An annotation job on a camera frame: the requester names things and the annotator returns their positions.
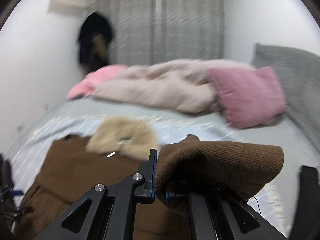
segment gray bed sheet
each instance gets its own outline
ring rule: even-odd
[[[203,115],[186,115],[172,110],[154,109],[144,106],[100,101],[93,98],[83,98],[74,101],[61,102],[48,110],[30,128],[23,131],[16,143],[7,152],[7,156],[13,159],[31,133],[42,127],[52,118],[59,116],[101,116],[101,115],[125,115],[125,116],[149,116],[159,117],[162,120],[175,120],[183,123],[215,123],[227,125],[219,113]],[[277,202],[275,196],[274,208],[278,209],[278,215],[284,216],[284,227],[288,233],[294,218],[296,201],[298,197],[298,175],[301,165],[316,167],[320,164],[320,156],[310,145],[300,130],[286,117],[273,127],[258,127],[245,130],[233,130],[238,141],[257,144],[281,146],[284,150],[284,167],[274,179],[273,184],[279,195]]]

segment wall outlet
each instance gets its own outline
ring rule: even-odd
[[[46,104],[44,105],[44,111],[47,111],[49,108],[50,108],[49,103],[46,103]]]
[[[18,134],[20,134],[24,130],[24,124],[21,124],[17,127]]]

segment beige blanket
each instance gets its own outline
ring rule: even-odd
[[[97,98],[167,108],[188,114],[218,110],[216,93],[206,77],[208,67],[250,69],[229,60],[173,60],[152,66],[132,66],[114,80],[99,84]]]

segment black thread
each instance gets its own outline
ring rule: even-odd
[[[258,202],[258,199],[256,199],[256,201],[257,201],[257,204],[258,204],[258,208],[259,208],[259,212],[260,212],[260,215],[261,215],[261,210],[260,210],[260,206],[259,206],[259,202]]]

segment dark coat hanging on wall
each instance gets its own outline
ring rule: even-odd
[[[79,34],[79,61],[90,71],[109,65],[108,47],[112,41],[109,21],[94,12],[84,21]]]

